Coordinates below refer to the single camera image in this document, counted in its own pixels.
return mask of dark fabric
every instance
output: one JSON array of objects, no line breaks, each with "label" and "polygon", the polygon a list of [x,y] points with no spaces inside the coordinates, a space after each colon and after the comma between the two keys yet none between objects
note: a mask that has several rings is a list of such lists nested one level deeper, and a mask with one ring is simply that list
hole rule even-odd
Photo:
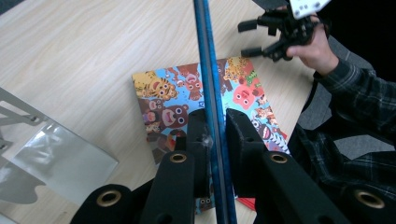
[{"label": "dark fabric", "polygon": [[356,185],[396,200],[396,151],[372,152],[350,160],[327,134],[297,125],[291,136],[291,156],[333,200],[345,187]]},{"label": "dark fabric", "polygon": [[332,0],[318,15],[332,21],[330,34],[347,49],[367,60],[377,76],[396,81],[396,14],[393,1]]},{"label": "dark fabric", "polygon": [[0,0],[0,15],[15,7],[23,0]]},{"label": "dark fabric", "polygon": [[[396,83],[376,77],[374,70],[360,69],[343,60],[331,74],[316,74],[315,80],[332,94],[337,111],[394,142]],[[396,200],[396,151],[372,152],[350,160],[340,153],[330,135],[305,130],[300,125],[290,137],[289,149],[291,156],[333,199],[345,187],[358,185]]]}]

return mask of table surface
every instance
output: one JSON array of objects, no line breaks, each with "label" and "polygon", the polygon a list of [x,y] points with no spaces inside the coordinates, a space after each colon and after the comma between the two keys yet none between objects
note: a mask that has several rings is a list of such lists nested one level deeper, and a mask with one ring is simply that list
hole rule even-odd
[{"label": "table surface", "polygon": [[[269,46],[267,29],[238,34],[263,9],[252,1],[210,1],[217,58]],[[290,136],[312,86],[299,59],[251,61],[281,130]],[[119,160],[107,183],[135,189],[155,176],[131,74],[198,63],[193,2],[25,0],[0,17],[0,86]],[[18,223],[69,223],[78,205],[36,188],[36,203],[0,202]],[[256,216],[236,203],[240,223]],[[196,216],[214,223],[215,210]]]}]

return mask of cartoon character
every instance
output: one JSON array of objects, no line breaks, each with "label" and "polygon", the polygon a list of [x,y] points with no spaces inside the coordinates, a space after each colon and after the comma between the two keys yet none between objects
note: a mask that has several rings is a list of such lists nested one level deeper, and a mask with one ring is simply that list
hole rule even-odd
[{"label": "cartoon character", "polygon": [[189,114],[188,105],[171,105],[161,111],[161,130],[176,129],[187,124]]},{"label": "cartoon character", "polygon": [[133,80],[138,97],[157,97],[166,101],[177,98],[176,86],[166,78],[158,77],[154,71],[134,74]]},{"label": "cartoon character", "polygon": [[185,87],[190,92],[189,99],[193,101],[199,100],[203,95],[201,94],[201,89],[203,88],[203,83],[199,79],[199,76],[193,75],[191,73],[185,76]]},{"label": "cartoon character", "polygon": [[255,96],[264,95],[262,84],[260,83],[260,80],[255,71],[251,71],[248,76],[240,77],[239,84],[249,87],[250,91]]},{"label": "cartoon character", "polygon": [[280,131],[279,126],[277,125],[277,121],[276,121],[274,114],[267,116],[267,123],[272,127],[273,133],[279,133],[281,135],[283,134]]},{"label": "cartoon character", "polygon": [[259,119],[256,118],[253,118],[250,121],[263,140],[270,139],[272,134],[271,129],[265,123],[262,123]]},{"label": "cartoon character", "polygon": [[[190,92],[189,99],[193,101],[199,100],[203,95],[201,94],[201,89],[203,88],[203,83],[200,80],[200,73],[198,72],[198,63],[178,66],[177,70],[171,70],[174,74],[174,80],[177,82],[179,87],[184,86]],[[178,78],[178,75],[184,77],[184,81]]]},{"label": "cartoon character", "polygon": [[257,112],[256,118],[267,119],[274,115],[271,107],[269,106],[266,108],[258,107],[255,108],[254,110]]},{"label": "cartoon character", "polygon": [[[219,59],[217,61],[219,77],[224,77],[225,76],[225,64],[226,63],[227,63],[227,59]],[[232,91],[233,90],[233,85],[231,85],[230,80],[226,80],[224,78],[219,78],[219,81],[220,81],[220,92],[221,92],[222,96],[224,96],[224,93],[226,91]]]},{"label": "cartoon character", "polygon": [[265,143],[267,148],[272,151],[283,151],[290,154],[288,149],[288,143],[281,137],[281,135],[271,134],[270,141]]},{"label": "cartoon character", "polygon": [[163,99],[142,99],[142,98],[137,98],[137,102],[139,103],[140,111],[142,113],[147,113],[150,110],[163,110],[165,106],[163,103],[165,100]]},{"label": "cartoon character", "polygon": [[146,133],[159,133],[160,132],[160,122],[155,121],[146,125]]},{"label": "cartoon character", "polygon": [[266,105],[268,104],[267,97],[263,94],[259,99],[256,100],[257,104],[260,105]]},{"label": "cartoon character", "polygon": [[247,59],[242,57],[233,57],[227,59],[228,67],[225,69],[224,80],[230,80],[238,83],[239,78],[245,74],[243,67],[247,64]]},{"label": "cartoon character", "polygon": [[145,122],[145,125],[150,125],[151,123],[160,120],[160,115],[158,114],[157,111],[154,110],[147,111],[142,115],[142,117],[143,117],[143,122]]},{"label": "cartoon character", "polygon": [[213,188],[213,181],[210,178],[210,196],[204,198],[198,198],[195,204],[195,213],[201,214],[204,211],[207,211],[213,207],[215,207],[215,190]]},{"label": "cartoon character", "polygon": [[245,85],[239,85],[233,92],[233,102],[241,105],[244,109],[249,109],[253,105],[256,96],[251,89]]},{"label": "cartoon character", "polygon": [[245,61],[243,62],[244,66],[242,66],[242,70],[244,71],[244,74],[247,75],[247,74],[250,74],[254,70],[254,67],[253,67],[253,63],[251,61],[248,61],[246,59],[244,59],[244,60]]}]

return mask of cartoon illustration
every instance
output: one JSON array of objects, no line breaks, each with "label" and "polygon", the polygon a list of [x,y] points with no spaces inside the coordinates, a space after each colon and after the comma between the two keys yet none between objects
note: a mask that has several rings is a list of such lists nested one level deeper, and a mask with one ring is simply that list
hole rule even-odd
[{"label": "cartoon illustration", "polygon": [[247,59],[242,57],[229,58],[227,59],[227,64],[228,67],[225,69],[225,75],[223,76],[224,80],[238,83],[239,78],[245,75],[243,68],[247,65]]},{"label": "cartoon illustration", "polygon": [[[227,63],[227,59],[220,59],[217,61],[218,64],[218,72],[220,77],[225,76],[225,64]],[[230,80],[226,80],[224,78],[220,78],[220,91],[221,95],[224,96],[224,93],[226,91],[232,91],[233,90],[233,85],[231,85]]]},{"label": "cartoon illustration", "polygon": [[256,117],[260,119],[268,119],[274,115],[271,107],[266,107],[266,108],[257,107],[254,110],[257,112]]},{"label": "cartoon illustration", "polygon": [[265,123],[262,123],[259,119],[253,118],[250,120],[253,124],[254,128],[256,128],[257,132],[259,133],[260,137],[263,140],[268,140],[271,137],[271,129]]},{"label": "cartoon illustration", "polygon": [[255,96],[264,95],[264,90],[262,89],[262,84],[260,83],[259,78],[257,77],[257,73],[255,71],[251,71],[248,76],[240,77],[239,83],[241,85],[245,85],[251,89],[251,92]]},{"label": "cartoon illustration", "polygon": [[213,181],[210,179],[210,197],[204,197],[197,199],[195,203],[195,214],[201,214],[215,206],[215,190],[213,188]]},{"label": "cartoon illustration", "polygon": [[158,77],[153,71],[133,75],[137,97],[157,97],[164,100],[177,98],[175,85],[164,77]]},{"label": "cartoon illustration", "polygon": [[140,110],[142,111],[142,113],[147,113],[150,110],[162,110],[164,108],[163,103],[165,102],[165,100],[162,99],[142,99],[142,98],[138,98],[137,99],[139,106],[140,106]]},{"label": "cartoon illustration", "polygon": [[245,85],[238,86],[233,92],[233,102],[241,105],[244,109],[249,109],[255,102],[256,96],[251,89]]},{"label": "cartoon illustration", "polygon": [[259,99],[256,100],[257,104],[260,105],[266,105],[268,104],[267,97],[263,94]]},{"label": "cartoon illustration", "polygon": [[[223,109],[248,114],[268,149],[289,153],[287,136],[278,127],[252,62],[232,57],[217,60],[217,66]],[[193,63],[136,73],[132,79],[147,141],[158,165],[165,153],[175,150],[177,138],[187,136],[189,113],[205,107],[200,66]],[[213,190],[210,197],[196,199],[195,205],[197,214],[213,208]]]},{"label": "cartoon illustration", "polygon": [[155,122],[152,122],[152,123],[146,125],[146,133],[159,133],[160,130],[161,130],[161,128],[160,128],[159,121],[155,121]]}]

